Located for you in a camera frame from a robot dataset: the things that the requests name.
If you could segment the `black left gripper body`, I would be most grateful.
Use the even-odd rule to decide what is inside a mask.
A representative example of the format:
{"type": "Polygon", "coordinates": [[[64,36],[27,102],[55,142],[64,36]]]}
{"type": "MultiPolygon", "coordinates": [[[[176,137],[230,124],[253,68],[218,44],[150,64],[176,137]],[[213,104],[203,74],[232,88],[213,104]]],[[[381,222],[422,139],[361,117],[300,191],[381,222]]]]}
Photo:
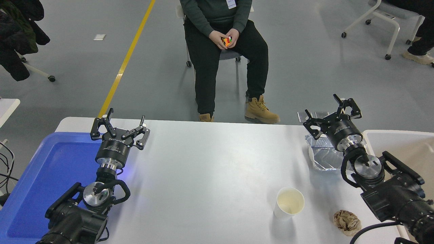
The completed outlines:
{"type": "Polygon", "coordinates": [[[117,169],[124,168],[130,148],[131,138],[122,140],[118,137],[102,136],[102,143],[96,154],[95,161],[100,165],[111,163],[116,165],[117,169]]]}

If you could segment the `person's left hand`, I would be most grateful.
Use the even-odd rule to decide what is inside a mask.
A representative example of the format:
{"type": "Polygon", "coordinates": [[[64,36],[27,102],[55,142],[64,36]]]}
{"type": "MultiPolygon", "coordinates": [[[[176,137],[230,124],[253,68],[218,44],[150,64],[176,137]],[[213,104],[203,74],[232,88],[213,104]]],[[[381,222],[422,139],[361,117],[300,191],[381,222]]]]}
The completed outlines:
{"type": "Polygon", "coordinates": [[[239,38],[240,32],[237,29],[230,29],[227,34],[226,34],[226,38],[231,37],[231,42],[229,42],[229,45],[226,46],[226,48],[234,48],[234,46],[236,46],[237,40],[239,38]]]}

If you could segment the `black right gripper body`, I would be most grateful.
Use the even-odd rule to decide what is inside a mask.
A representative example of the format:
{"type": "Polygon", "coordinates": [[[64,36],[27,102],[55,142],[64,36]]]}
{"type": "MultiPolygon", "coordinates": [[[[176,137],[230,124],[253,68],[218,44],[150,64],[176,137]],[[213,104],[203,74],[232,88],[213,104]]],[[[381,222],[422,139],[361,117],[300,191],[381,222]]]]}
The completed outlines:
{"type": "Polygon", "coordinates": [[[334,120],[325,118],[327,129],[324,131],[327,138],[337,151],[345,151],[352,145],[361,144],[363,137],[351,120],[334,120]]]}

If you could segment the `person's right hand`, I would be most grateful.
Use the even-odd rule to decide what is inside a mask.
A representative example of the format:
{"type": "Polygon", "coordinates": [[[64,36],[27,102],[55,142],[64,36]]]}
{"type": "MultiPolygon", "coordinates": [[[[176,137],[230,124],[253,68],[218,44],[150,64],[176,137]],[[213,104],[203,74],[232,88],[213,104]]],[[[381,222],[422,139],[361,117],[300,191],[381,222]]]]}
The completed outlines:
{"type": "Polygon", "coordinates": [[[209,35],[208,38],[220,49],[220,50],[226,50],[227,47],[223,43],[222,39],[226,38],[227,36],[225,34],[222,34],[221,32],[218,32],[216,30],[213,30],[209,35]]]}

